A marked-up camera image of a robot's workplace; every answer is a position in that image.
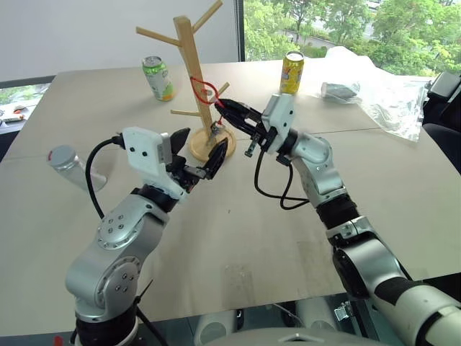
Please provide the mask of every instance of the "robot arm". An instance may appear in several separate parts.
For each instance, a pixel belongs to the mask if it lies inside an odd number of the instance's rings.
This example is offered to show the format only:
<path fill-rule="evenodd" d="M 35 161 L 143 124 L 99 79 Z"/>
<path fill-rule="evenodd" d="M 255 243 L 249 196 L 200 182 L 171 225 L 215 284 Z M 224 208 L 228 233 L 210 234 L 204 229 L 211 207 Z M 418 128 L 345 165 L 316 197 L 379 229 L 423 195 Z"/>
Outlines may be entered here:
<path fill-rule="evenodd" d="M 265 111 L 230 99 L 220 114 L 251 136 L 246 152 L 259 144 L 277 161 L 298 170 L 303 189 L 327 228 L 333 261 L 344 288 L 355 298 L 371 298 L 407 345 L 459 345 L 461 304 L 440 290 L 409 280 L 366 217 L 360 216 L 323 138 L 291 129 L 292 96 L 273 95 Z"/>
<path fill-rule="evenodd" d="M 128 161 L 144 185 L 104 216 L 67 272 L 66 287 L 76 297 L 77 345 L 129 345 L 136 336 L 139 274 L 160 242 L 168 212 L 201 179 L 215 176 L 227 151 L 227 140 L 221 141 L 203 167 L 189 167 L 178 155 L 188 134 L 124 129 Z"/>

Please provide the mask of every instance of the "green foliage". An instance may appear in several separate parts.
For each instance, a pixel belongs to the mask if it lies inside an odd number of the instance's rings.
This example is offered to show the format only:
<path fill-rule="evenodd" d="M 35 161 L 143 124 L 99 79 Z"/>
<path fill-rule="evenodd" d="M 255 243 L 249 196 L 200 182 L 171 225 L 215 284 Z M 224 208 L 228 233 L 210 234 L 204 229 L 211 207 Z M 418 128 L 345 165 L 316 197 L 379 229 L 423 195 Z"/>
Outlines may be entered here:
<path fill-rule="evenodd" d="M 452 0 L 385 0 L 373 14 L 374 38 L 363 32 L 372 20 L 364 0 L 245 0 L 245 39 L 248 60 L 282 58 L 299 50 L 283 35 L 297 33 L 296 42 L 309 37 L 344 45 L 369 56 L 377 67 L 394 74 L 461 73 L 461 4 Z M 311 25 L 315 16 L 325 28 Z M 325 50 L 303 45 L 309 57 Z"/>
<path fill-rule="evenodd" d="M 35 86 L 33 85 L 0 89 L 0 105 L 7 105 L 21 99 L 34 99 L 36 97 Z"/>
<path fill-rule="evenodd" d="M 291 19 L 282 4 L 271 1 L 245 0 L 245 54 L 247 61 L 281 59 L 290 50 L 299 50 L 282 34 Z"/>
<path fill-rule="evenodd" d="M 373 25 L 379 43 L 371 41 L 353 49 L 363 50 L 378 67 L 394 74 L 459 73 L 460 23 L 461 4 L 386 0 Z"/>
<path fill-rule="evenodd" d="M 301 47 L 301 53 L 309 58 L 325 58 L 327 47 L 320 48 L 312 47 L 311 45 L 304 45 Z"/>
<path fill-rule="evenodd" d="M 300 35 L 302 24 L 310 25 L 315 16 L 322 14 L 325 3 L 322 0 L 285 0 L 290 7 L 290 15 L 295 20 L 296 42 Z"/>
<path fill-rule="evenodd" d="M 332 41 L 330 34 L 327 31 L 316 29 L 314 27 L 310 28 L 309 36 L 321 38 L 322 40 Z"/>
<path fill-rule="evenodd" d="M 371 15 L 364 0 L 335 0 L 326 16 L 326 28 L 337 45 L 363 36 Z"/>

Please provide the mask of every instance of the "red string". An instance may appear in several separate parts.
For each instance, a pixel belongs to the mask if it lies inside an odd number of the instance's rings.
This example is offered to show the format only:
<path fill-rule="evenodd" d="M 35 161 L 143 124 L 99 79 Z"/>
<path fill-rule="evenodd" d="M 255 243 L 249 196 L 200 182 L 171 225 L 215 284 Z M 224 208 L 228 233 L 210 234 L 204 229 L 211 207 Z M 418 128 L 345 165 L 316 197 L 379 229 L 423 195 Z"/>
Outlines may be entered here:
<path fill-rule="evenodd" d="M 216 89 L 216 87 L 215 87 L 213 84 L 211 84 L 211 83 L 209 83 L 209 82 L 207 82 L 207 81 L 200 81 L 199 79 L 197 79 L 197 78 L 195 78 L 195 77 L 192 77 L 192 76 L 190 77 L 190 80 L 191 80 L 191 85 L 192 85 L 192 91 L 194 92 L 195 97 L 198 98 L 198 100 L 201 101 L 201 103 L 205 103 L 206 105 L 212 105 L 213 103 L 218 103 L 222 108 L 225 108 L 225 107 L 224 107 L 224 104 L 219 100 L 219 92 L 218 92 L 218 90 Z M 201 84 L 204 84 L 204 85 L 210 87 L 210 88 L 215 92 L 215 98 L 216 98 L 216 100 L 215 100 L 214 102 L 210 102 L 210 101 L 208 101 L 207 99 L 203 99 L 203 98 L 199 95 L 199 93 L 197 92 L 197 90 L 194 88 L 194 84 L 192 83 L 192 81 L 195 81 L 195 82 L 197 82 L 197 83 L 201 83 Z M 201 91 L 202 91 L 202 92 L 206 92 L 206 89 L 205 89 L 205 88 L 202 88 Z"/>

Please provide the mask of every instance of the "wooden mug tree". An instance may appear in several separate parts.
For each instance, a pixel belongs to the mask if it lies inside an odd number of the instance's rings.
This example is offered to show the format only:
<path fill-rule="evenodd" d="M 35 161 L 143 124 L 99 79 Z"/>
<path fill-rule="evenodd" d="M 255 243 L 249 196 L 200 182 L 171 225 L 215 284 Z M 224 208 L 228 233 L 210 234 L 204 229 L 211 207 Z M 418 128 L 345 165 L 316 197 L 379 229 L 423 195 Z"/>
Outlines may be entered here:
<path fill-rule="evenodd" d="M 155 40 L 160 40 L 171 45 L 178 47 L 179 52 L 184 60 L 186 65 L 187 72 L 191 78 L 192 88 L 196 93 L 200 94 L 202 99 L 206 99 L 208 102 L 214 102 L 215 97 L 208 99 L 207 92 L 204 89 L 204 86 L 201 83 L 196 82 L 203 81 L 202 69 L 200 68 L 200 60 L 197 54 L 197 48 L 195 46 L 194 34 L 198 31 L 204 23 L 223 5 L 221 0 L 217 0 L 211 7 L 206 11 L 197 22 L 192 25 L 189 18 L 186 16 L 180 16 L 173 18 L 174 26 L 176 28 L 176 33 L 178 39 L 170 38 L 157 32 L 143 29 L 142 27 L 136 27 L 136 32 L 138 34 L 153 38 Z M 227 88 L 229 83 L 225 83 L 219 90 L 218 94 L 221 95 Z M 232 155 L 236 150 L 236 137 L 232 131 L 224 128 L 216 136 L 212 136 L 212 118 L 210 105 L 207 105 L 201 102 L 197 95 L 194 94 L 195 102 L 197 103 L 198 112 L 189 112 L 184 110 L 171 110 L 172 114 L 180 115 L 192 115 L 202 118 L 203 128 L 198 130 L 192 139 L 189 142 L 189 149 L 192 152 L 192 155 L 200 161 L 207 161 L 208 154 L 213 148 L 213 146 L 223 138 L 228 138 L 228 151 L 226 156 Z"/>

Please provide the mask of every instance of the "plastic bag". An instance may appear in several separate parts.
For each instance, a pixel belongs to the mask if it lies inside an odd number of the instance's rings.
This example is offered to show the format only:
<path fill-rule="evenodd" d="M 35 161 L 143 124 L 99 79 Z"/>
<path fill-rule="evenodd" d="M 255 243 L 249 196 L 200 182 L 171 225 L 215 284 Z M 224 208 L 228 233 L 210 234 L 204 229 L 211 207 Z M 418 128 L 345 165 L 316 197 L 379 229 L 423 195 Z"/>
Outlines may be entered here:
<path fill-rule="evenodd" d="M 426 85 L 395 76 L 345 47 L 330 48 L 308 94 L 339 103 L 358 104 L 383 130 L 417 141 L 423 119 Z"/>

